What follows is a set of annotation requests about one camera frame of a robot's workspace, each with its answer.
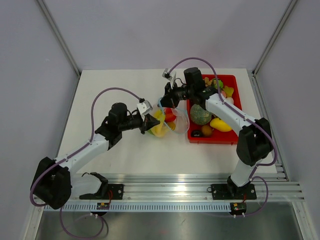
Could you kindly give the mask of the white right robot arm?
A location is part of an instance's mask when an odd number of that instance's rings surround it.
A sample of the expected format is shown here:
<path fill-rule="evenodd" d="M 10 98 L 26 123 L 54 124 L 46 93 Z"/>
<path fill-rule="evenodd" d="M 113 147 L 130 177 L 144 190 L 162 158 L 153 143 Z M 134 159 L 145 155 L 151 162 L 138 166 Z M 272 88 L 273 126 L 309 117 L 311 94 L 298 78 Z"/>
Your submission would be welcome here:
<path fill-rule="evenodd" d="M 234 172 L 223 184 L 223 191 L 213 193 L 213 199 L 242 199 L 253 190 L 253 174 L 275 148 L 271 137 L 271 127 L 265 118 L 255 119 L 238 107 L 230 104 L 221 94 L 219 82 L 206 85 L 202 73 L 197 67 L 183 72 L 185 84 L 177 86 L 171 70 L 165 69 L 162 77 L 168 80 L 164 95 L 159 105 L 165 108 L 176 108 L 180 101 L 190 100 L 202 109 L 216 115 L 225 122 L 238 136 L 236 153 L 238 163 Z"/>

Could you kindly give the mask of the clear zip top bag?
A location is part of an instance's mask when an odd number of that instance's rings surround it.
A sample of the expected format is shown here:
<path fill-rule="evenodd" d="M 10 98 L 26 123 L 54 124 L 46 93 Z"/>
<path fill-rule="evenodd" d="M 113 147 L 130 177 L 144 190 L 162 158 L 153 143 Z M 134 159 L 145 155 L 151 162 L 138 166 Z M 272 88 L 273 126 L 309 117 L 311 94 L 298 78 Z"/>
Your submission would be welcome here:
<path fill-rule="evenodd" d="M 190 128 L 190 120 L 185 109 L 169 108 L 155 103 L 151 116 L 160 121 L 160 124 L 152 127 L 147 132 L 157 138 L 163 138 L 169 133 L 183 135 Z"/>

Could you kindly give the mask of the yellow banana bunch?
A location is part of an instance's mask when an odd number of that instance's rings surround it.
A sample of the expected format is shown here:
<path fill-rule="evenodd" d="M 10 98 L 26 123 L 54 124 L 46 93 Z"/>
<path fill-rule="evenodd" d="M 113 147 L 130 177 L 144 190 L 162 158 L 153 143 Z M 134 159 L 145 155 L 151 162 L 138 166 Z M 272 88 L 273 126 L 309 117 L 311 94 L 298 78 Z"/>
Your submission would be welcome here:
<path fill-rule="evenodd" d="M 149 133 L 158 138 L 163 138 L 167 133 L 171 131 L 171 128 L 165 123 L 165 114 L 158 109 L 153 116 L 160 121 L 160 124 L 152 127 Z"/>

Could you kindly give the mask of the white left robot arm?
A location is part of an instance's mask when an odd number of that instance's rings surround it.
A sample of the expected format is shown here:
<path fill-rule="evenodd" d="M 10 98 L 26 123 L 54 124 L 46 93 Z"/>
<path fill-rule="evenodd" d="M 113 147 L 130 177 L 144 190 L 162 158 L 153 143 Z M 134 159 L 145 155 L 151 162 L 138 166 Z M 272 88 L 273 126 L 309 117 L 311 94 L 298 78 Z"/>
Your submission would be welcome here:
<path fill-rule="evenodd" d="M 88 178 L 75 178 L 74 175 L 95 157 L 114 147 L 124 131 L 139 129 L 144 134 L 159 125 L 160 121 L 150 114 L 152 109 L 145 99 L 139 100 L 133 113 L 129 113 L 122 102 L 113 104 L 101 125 L 79 149 L 55 159 L 45 157 L 39 162 L 30 199 L 37 197 L 43 201 L 42 206 L 48 205 L 54 210 L 62 208 L 72 194 L 81 200 L 111 200 L 113 192 L 107 178 L 96 172 L 89 173 Z"/>

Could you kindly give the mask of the red apple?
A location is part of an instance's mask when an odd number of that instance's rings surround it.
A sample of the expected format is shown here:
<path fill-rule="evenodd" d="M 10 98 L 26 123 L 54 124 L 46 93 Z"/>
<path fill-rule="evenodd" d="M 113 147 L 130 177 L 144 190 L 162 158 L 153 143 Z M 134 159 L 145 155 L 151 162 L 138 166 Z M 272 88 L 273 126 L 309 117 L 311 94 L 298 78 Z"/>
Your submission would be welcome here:
<path fill-rule="evenodd" d="M 165 114 L 165 122 L 167 123 L 173 122 L 176 119 L 176 116 L 174 115 L 171 108 L 165 108 L 164 114 Z"/>

